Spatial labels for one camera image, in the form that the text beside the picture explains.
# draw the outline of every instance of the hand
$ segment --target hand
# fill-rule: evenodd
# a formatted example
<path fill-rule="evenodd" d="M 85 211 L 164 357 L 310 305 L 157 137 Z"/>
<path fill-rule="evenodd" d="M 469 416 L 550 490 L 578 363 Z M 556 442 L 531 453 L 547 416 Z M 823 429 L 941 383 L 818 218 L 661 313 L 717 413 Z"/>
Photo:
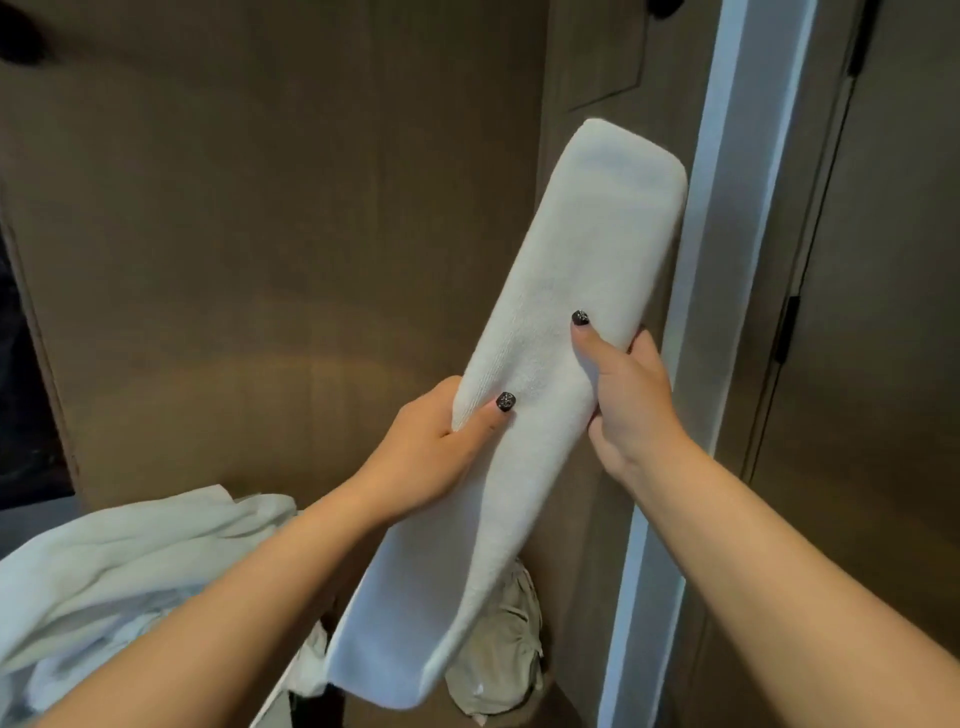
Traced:
<path fill-rule="evenodd" d="M 353 478 L 385 521 L 400 519 L 449 492 L 480 448 L 510 419 L 516 399 L 504 392 L 453 432 L 453 398 L 460 379 L 444 379 L 404 404 L 383 442 Z"/>
<path fill-rule="evenodd" d="M 582 311 L 574 314 L 575 322 L 585 318 Z M 600 338 L 589 320 L 574 323 L 571 337 L 600 373 L 600 411 L 590 422 L 590 441 L 607 472 L 626 483 L 659 453 L 686 439 L 673 408 L 670 379 L 647 330 L 636 336 L 630 353 Z"/>

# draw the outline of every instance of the left hand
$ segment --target left hand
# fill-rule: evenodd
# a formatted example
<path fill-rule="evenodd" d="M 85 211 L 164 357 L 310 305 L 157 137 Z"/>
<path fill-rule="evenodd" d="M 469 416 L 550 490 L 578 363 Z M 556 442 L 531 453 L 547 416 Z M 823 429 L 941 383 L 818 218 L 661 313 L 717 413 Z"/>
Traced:
<path fill-rule="evenodd" d="M 460 379 L 444 379 L 422 397 L 404 404 L 383 442 L 353 478 L 384 521 L 396 521 L 446 495 L 480 448 L 510 419 L 516 400 L 504 393 L 453 432 L 453 398 Z"/>

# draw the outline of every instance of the forearm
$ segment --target forearm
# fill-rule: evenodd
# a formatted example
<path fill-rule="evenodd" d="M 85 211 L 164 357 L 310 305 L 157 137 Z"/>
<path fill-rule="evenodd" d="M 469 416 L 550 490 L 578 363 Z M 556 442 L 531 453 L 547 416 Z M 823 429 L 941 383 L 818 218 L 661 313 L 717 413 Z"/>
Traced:
<path fill-rule="evenodd" d="M 960 667 L 685 438 L 629 487 L 796 728 L 939 726 Z"/>
<path fill-rule="evenodd" d="M 307 508 L 90 675 L 38 728 L 249 724 L 244 713 L 255 712 L 316 621 L 324 583 L 380 524 L 363 491 L 349 481 Z"/>

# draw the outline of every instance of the fingernail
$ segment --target fingernail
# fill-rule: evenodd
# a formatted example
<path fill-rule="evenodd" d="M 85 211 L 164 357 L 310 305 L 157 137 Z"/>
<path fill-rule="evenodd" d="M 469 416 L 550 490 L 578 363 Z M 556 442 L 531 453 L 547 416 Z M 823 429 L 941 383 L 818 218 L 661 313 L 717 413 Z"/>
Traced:
<path fill-rule="evenodd" d="M 509 412 L 514 408 L 516 404 L 516 397 L 514 397 L 510 392 L 504 392 L 502 395 L 496 398 L 496 406 L 500 408 L 501 412 Z"/>

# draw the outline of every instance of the cabinet door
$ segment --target cabinet door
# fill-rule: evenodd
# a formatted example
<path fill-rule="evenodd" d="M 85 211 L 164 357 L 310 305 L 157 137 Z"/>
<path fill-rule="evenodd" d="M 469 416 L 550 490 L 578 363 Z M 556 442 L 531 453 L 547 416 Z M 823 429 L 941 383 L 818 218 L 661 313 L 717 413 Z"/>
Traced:
<path fill-rule="evenodd" d="M 18 2 L 3 220 L 81 495 L 322 495 L 486 322 L 546 0 Z"/>
<path fill-rule="evenodd" d="M 886 0 L 752 485 L 960 654 L 960 8 Z M 687 726 L 777 725 L 719 630 Z"/>

